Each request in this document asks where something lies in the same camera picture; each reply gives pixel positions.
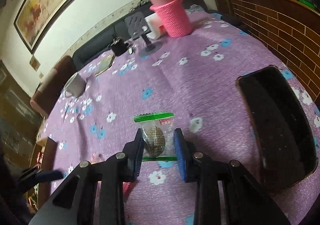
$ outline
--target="brown chair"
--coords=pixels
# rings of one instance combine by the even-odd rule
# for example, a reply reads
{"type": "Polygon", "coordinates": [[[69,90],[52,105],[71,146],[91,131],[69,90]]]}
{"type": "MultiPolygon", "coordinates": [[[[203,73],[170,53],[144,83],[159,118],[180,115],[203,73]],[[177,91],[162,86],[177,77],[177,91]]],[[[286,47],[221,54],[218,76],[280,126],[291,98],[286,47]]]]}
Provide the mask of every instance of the brown chair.
{"type": "Polygon", "coordinates": [[[76,71],[72,58],[64,56],[38,86],[30,100],[32,108],[47,119],[64,85],[76,71]]]}

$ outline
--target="white mug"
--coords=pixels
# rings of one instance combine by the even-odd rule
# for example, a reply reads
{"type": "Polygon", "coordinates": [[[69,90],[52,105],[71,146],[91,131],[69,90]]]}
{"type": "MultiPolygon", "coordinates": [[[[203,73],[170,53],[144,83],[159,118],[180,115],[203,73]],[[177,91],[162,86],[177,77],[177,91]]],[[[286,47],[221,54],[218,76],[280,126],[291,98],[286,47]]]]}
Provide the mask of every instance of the white mug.
{"type": "Polygon", "coordinates": [[[86,81],[81,78],[79,72],[76,72],[69,78],[69,80],[65,84],[63,88],[64,90],[63,94],[67,98],[71,96],[79,97],[85,91],[85,86],[86,86],[86,81]]]}

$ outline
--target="brick pattern panel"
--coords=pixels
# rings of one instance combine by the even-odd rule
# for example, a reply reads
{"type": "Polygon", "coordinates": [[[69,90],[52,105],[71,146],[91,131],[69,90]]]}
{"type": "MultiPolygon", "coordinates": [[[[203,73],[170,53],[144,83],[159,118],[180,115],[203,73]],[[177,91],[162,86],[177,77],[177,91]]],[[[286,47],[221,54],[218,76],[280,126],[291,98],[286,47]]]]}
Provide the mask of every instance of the brick pattern panel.
{"type": "Polygon", "coordinates": [[[232,0],[234,13],[284,62],[312,99],[320,100],[320,35],[278,11],[241,0],[232,0]]]}

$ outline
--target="purple tablecloth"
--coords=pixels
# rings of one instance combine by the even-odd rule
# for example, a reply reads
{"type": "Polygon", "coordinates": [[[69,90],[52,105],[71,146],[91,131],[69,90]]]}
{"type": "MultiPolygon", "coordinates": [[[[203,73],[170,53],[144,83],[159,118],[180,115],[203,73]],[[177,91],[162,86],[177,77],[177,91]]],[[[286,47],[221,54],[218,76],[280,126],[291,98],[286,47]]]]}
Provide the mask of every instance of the purple tablecloth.
{"type": "MultiPolygon", "coordinates": [[[[43,136],[58,143],[55,169],[65,176],[94,153],[104,159],[132,141],[139,125],[133,116],[173,112],[174,127],[214,160],[239,160],[259,179],[260,158],[252,127],[236,88],[236,78],[276,65],[294,89],[312,132],[319,136],[315,104],[287,67],[262,43],[205,12],[189,15],[189,36],[164,37],[163,47],[149,57],[127,52],[112,67],[94,76],[105,52],[80,71],[87,79],[78,99],[60,97],[43,136]]],[[[137,51],[141,41],[137,42],[137,51]]],[[[320,193],[319,167],[274,200],[298,224],[320,193]]],[[[62,180],[52,183],[52,191],[62,180]]],[[[128,224],[193,224],[195,184],[181,181],[176,162],[143,162],[138,183],[125,204],[128,224]]]]}

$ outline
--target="black sofa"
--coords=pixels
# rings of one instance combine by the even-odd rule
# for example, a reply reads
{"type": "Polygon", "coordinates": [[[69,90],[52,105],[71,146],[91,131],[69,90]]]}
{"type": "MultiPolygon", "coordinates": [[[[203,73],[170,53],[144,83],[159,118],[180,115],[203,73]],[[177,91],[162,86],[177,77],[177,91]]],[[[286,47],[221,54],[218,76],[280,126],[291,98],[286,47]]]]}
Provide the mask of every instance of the black sofa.
{"type": "MultiPolygon", "coordinates": [[[[185,9],[189,9],[190,6],[193,4],[197,4],[201,6],[208,13],[219,13],[218,11],[215,11],[215,10],[208,10],[208,7],[205,4],[204,0],[183,0],[182,1],[182,5],[185,9]]],[[[128,40],[129,38],[131,38],[128,33],[128,28],[124,23],[124,19],[127,16],[134,14],[138,11],[141,11],[145,17],[149,16],[154,13],[154,11],[150,10],[150,6],[151,6],[151,3],[146,2],[142,6],[135,8],[124,17],[110,24],[107,28],[102,30],[97,35],[95,35],[87,43],[85,43],[83,46],[78,48],[72,56],[73,62],[76,66],[77,71],[81,70],[86,64],[90,63],[92,60],[97,58],[103,52],[109,50],[109,44],[113,42],[114,37],[122,37],[124,40],[128,40]]],[[[245,31],[244,25],[239,18],[233,15],[223,15],[221,19],[245,31]]]]}

